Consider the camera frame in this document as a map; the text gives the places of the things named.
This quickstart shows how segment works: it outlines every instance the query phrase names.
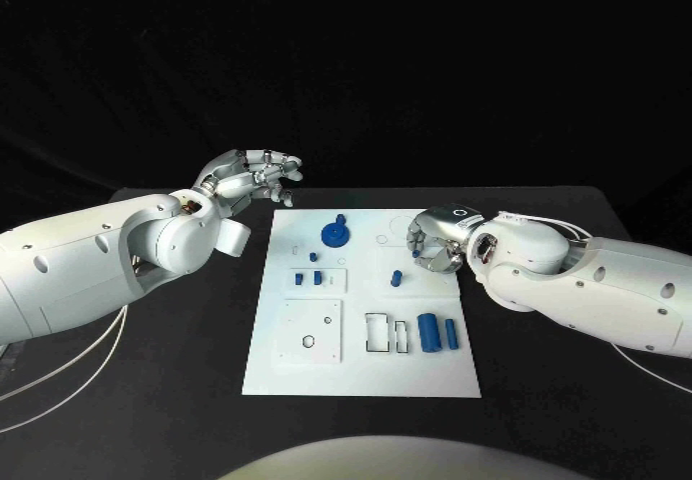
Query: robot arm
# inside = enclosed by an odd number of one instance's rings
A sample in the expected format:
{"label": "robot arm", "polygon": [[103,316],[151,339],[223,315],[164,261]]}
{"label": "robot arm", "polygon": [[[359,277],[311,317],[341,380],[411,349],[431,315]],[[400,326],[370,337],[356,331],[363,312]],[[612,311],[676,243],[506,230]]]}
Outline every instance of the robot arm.
{"label": "robot arm", "polygon": [[279,178],[300,180],[300,165],[297,157],[269,150],[230,150],[209,162],[191,189],[1,234],[0,345],[93,321],[194,272],[213,249],[239,256],[249,229],[227,217],[252,198],[291,206]]}
{"label": "robot arm", "polygon": [[[415,263],[451,273],[465,256],[503,307],[536,310],[624,347],[690,357],[692,257],[605,238],[566,240],[529,218],[500,212],[484,221],[460,205],[426,210],[409,227]],[[432,259],[416,255],[425,236],[445,247]]]}

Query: small blue part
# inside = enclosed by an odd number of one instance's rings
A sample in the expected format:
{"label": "small blue part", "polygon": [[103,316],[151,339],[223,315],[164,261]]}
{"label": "small blue part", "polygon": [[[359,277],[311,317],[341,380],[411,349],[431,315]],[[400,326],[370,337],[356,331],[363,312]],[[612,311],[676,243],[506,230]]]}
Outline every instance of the small blue part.
{"label": "small blue part", "polygon": [[400,272],[399,270],[395,270],[392,274],[392,287],[398,287],[399,285],[400,285]]}
{"label": "small blue part", "polygon": [[321,229],[321,243],[327,247],[338,248],[346,245],[350,238],[350,232],[346,228],[346,217],[338,214],[336,216],[336,222],[330,223]]}
{"label": "small blue part", "polygon": [[421,349],[426,353],[435,353],[442,349],[437,317],[431,313],[418,315],[418,333],[421,335]]}
{"label": "small blue part", "polygon": [[451,318],[444,321],[444,328],[447,329],[447,342],[449,343],[449,349],[458,350],[457,329],[454,328],[454,320]]}

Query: white board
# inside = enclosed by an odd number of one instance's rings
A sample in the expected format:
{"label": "white board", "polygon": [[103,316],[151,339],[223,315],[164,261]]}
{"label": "white board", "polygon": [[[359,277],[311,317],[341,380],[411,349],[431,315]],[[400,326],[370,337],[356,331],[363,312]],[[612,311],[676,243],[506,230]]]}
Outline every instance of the white board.
{"label": "white board", "polygon": [[[275,211],[242,386],[245,395],[480,398],[455,275],[434,274],[415,266],[405,247],[406,227],[421,211]],[[343,247],[328,248],[320,232],[338,213],[346,217],[350,240]],[[438,247],[426,245],[424,255],[432,256],[437,250]],[[311,252],[317,254],[317,262],[310,262]],[[321,285],[313,282],[315,270],[323,272]],[[393,270],[403,274],[396,288],[389,283]],[[300,286],[295,273],[302,273]],[[324,345],[320,335],[327,332],[331,335],[333,329],[295,327],[289,340],[285,334],[287,303],[291,320],[300,318],[317,327],[314,322],[327,315],[321,308],[328,300],[338,301],[334,302],[340,312],[338,361],[333,357],[333,343],[321,354],[313,350]],[[387,315],[389,352],[366,351],[366,313]],[[435,314],[438,319],[442,351],[437,353],[421,350],[416,317],[422,313]],[[455,323],[458,350],[448,348],[447,318]],[[406,323],[408,353],[396,353],[396,321]],[[314,346],[308,348],[300,345],[307,335],[314,336]]]}

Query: black table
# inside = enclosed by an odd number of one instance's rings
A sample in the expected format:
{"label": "black table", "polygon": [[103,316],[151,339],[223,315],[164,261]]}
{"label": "black table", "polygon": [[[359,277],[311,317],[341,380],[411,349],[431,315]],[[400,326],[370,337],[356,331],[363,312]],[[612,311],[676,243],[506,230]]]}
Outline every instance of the black table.
{"label": "black table", "polygon": [[[122,190],[114,199],[148,193],[157,192]],[[295,194],[297,208],[424,208],[455,201],[486,215],[506,209],[559,218],[627,239],[604,195],[588,187]],[[483,399],[242,396],[275,208],[282,207],[258,201],[238,217],[252,229],[242,258],[214,252],[200,271],[132,305],[122,344],[92,385],[54,413],[0,435],[0,476],[216,478],[298,444],[366,434],[488,445],[595,478],[686,475],[692,396],[646,376],[605,342],[535,312],[496,305],[467,268],[458,277]],[[26,342],[3,390],[70,358],[111,318]],[[108,348],[4,402],[3,425],[69,394]],[[692,385],[692,361],[633,356]]]}

